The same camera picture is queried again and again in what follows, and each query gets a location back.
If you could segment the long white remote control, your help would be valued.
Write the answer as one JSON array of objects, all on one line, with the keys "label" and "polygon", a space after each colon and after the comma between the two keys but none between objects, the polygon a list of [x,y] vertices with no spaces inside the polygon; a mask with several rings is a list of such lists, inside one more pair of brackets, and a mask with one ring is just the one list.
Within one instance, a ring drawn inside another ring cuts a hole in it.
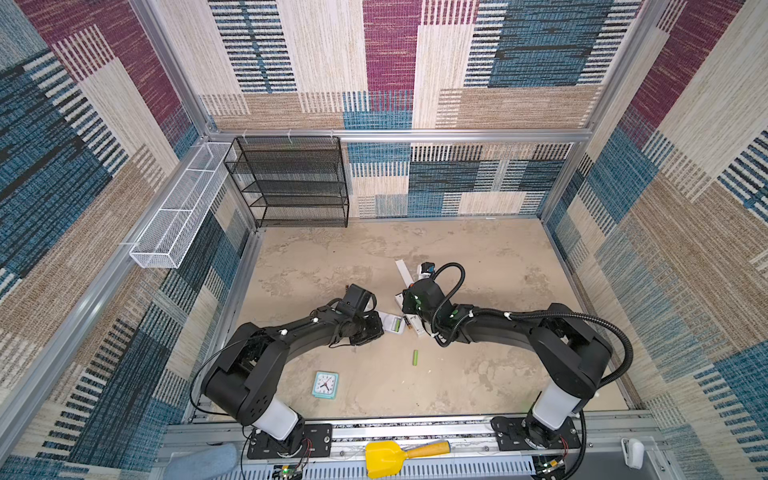
[{"label": "long white remote control", "polygon": [[418,337],[426,335],[426,331],[418,315],[405,314],[405,319],[408,321],[409,325]]}]

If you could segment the white air conditioner remote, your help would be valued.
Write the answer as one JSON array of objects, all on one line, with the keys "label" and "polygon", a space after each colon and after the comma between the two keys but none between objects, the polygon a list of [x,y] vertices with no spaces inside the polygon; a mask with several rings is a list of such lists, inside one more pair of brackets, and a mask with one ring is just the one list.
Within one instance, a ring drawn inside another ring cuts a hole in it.
[{"label": "white air conditioner remote", "polygon": [[379,317],[382,322],[382,328],[386,333],[401,335],[407,328],[407,323],[403,316],[379,312]]}]

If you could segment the white battery cover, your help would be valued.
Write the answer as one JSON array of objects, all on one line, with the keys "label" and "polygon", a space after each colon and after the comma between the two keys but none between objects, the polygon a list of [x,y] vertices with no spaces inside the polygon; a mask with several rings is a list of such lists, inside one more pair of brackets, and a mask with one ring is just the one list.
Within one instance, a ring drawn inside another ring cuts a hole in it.
[{"label": "white battery cover", "polygon": [[399,259],[395,262],[395,265],[405,284],[405,287],[410,287],[414,283],[414,280],[405,262],[402,259]]}]

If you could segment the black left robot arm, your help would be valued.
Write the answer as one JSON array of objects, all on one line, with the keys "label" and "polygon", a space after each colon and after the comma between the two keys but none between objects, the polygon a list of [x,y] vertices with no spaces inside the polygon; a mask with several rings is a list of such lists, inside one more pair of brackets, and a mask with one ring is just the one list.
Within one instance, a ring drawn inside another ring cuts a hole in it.
[{"label": "black left robot arm", "polygon": [[315,348],[366,345],[384,334],[376,296],[356,285],[299,320],[273,327],[239,326],[205,367],[200,391],[243,426],[295,448],[304,419],[276,398],[287,363]]}]

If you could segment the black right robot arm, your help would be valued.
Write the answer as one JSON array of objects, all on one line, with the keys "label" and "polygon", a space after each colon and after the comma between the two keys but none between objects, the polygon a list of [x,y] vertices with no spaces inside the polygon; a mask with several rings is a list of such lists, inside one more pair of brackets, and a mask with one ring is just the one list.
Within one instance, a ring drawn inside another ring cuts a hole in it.
[{"label": "black right robot arm", "polygon": [[634,349],[616,325],[553,303],[545,310],[516,312],[456,304],[432,278],[402,292],[402,311],[429,327],[438,345],[494,343],[537,355],[549,382],[526,417],[530,437],[551,436],[604,386],[631,367]]}]

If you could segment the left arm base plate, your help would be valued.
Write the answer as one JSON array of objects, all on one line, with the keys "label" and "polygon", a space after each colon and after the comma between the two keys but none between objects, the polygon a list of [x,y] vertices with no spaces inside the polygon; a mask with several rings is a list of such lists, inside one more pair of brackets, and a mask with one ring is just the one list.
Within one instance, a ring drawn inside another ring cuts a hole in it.
[{"label": "left arm base plate", "polygon": [[331,423],[300,421],[285,440],[276,440],[268,433],[257,430],[246,448],[249,460],[325,458],[330,456],[333,440]]}]

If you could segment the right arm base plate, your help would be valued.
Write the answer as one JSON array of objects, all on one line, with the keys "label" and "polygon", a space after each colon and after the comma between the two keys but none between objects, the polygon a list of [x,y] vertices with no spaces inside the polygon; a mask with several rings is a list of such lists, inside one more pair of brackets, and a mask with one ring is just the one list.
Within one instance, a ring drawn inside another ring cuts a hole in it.
[{"label": "right arm base plate", "polygon": [[549,430],[528,416],[495,416],[490,426],[500,451],[578,450],[582,446],[573,417],[567,417],[558,430]]}]

